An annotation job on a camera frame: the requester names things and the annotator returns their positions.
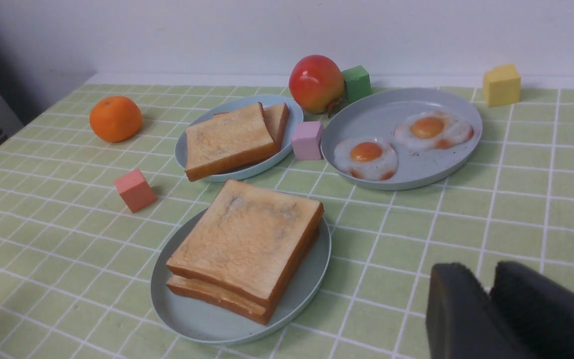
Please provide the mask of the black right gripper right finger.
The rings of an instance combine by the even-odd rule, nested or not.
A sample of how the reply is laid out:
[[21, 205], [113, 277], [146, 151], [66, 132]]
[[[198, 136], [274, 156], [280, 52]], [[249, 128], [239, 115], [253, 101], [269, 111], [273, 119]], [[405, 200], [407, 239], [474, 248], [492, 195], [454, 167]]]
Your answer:
[[521, 263], [501, 261], [490, 297], [540, 359], [574, 359], [574, 292]]

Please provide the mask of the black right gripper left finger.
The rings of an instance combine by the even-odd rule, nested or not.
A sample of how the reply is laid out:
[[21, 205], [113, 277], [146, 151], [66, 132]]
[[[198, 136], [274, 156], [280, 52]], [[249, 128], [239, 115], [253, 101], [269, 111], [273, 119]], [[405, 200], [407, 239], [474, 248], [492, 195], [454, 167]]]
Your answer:
[[426, 332], [432, 359], [536, 358], [460, 263], [432, 267]]

